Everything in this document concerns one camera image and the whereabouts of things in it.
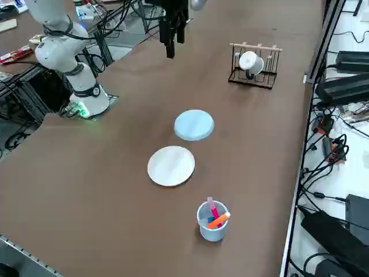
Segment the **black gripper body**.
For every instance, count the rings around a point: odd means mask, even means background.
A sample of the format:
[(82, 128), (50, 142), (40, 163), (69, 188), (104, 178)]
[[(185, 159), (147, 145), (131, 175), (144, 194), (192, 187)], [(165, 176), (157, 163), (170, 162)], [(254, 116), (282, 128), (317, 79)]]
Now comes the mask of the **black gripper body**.
[(188, 0), (161, 0), (159, 6), (165, 11), (160, 21), (174, 22), (179, 18), (180, 22), (187, 23), (189, 19)]

